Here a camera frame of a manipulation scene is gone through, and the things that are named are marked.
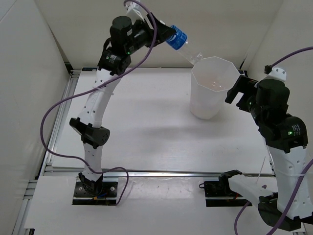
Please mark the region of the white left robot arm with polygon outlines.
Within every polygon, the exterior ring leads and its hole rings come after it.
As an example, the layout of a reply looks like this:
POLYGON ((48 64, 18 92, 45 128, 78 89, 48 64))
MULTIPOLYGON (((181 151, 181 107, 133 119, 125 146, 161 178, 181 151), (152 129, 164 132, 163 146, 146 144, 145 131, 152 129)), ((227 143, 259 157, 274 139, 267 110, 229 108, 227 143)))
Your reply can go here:
POLYGON ((110 131, 102 127, 102 118, 114 89, 131 63, 131 54, 142 47, 155 47, 174 36, 176 31, 160 21, 151 29, 145 20, 132 20, 127 16, 116 17, 110 27, 110 37, 105 41, 97 71, 106 70, 106 77, 95 79, 92 92, 78 115, 71 118, 70 126, 81 136, 84 146, 84 171, 79 173, 83 188, 92 196, 101 194, 103 173, 101 155, 110 131))

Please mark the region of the clear bottle blue label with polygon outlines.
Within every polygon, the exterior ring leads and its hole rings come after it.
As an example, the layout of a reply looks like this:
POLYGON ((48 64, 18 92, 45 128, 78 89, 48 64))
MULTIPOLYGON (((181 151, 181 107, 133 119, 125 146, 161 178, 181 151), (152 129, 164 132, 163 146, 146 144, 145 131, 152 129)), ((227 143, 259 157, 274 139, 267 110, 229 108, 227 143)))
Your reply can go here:
POLYGON ((171 25, 170 27, 175 30, 175 34, 169 37, 166 43, 188 62, 195 65, 203 58, 201 51, 192 44, 188 36, 181 29, 175 25, 171 25))

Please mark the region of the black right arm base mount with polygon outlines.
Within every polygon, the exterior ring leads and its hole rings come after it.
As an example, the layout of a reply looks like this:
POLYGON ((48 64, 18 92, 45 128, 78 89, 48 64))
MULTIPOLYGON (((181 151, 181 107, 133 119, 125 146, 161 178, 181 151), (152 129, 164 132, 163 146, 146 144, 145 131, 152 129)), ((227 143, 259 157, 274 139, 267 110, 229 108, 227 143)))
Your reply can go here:
POLYGON ((239 193, 234 192, 229 187, 228 179, 242 175, 238 170, 231 170, 222 173, 217 180, 207 179, 199 184, 199 188, 204 190, 206 207, 243 207, 246 203, 252 206, 239 193))

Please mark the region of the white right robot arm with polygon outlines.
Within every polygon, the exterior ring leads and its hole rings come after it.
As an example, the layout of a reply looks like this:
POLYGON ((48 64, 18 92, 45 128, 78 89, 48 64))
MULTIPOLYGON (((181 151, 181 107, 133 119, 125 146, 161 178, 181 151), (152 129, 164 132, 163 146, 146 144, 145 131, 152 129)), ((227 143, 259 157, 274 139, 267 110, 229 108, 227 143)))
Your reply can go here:
POLYGON ((274 163, 277 192, 250 181, 242 172, 232 170, 219 177, 220 191, 230 196, 234 192, 254 205, 262 220, 271 227, 295 231, 302 223, 313 221, 313 203, 308 189, 306 162, 308 136, 305 123, 288 114, 289 89, 276 79, 256 81, 239 76, 227 92, 226 103, 232 103, 242 93, 237 107, 251 114, 274 163))

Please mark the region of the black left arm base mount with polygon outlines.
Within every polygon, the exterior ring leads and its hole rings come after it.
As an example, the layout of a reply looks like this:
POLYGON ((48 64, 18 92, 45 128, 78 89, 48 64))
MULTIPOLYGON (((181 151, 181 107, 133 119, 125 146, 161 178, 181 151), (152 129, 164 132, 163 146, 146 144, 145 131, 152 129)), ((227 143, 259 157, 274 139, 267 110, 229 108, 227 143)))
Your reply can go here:
POLYGON ((117 202, 118 178, 104 177, 102 186, 96 192, 87 189, 76 179, 73 191, 73 205, 115 206, 117 202))

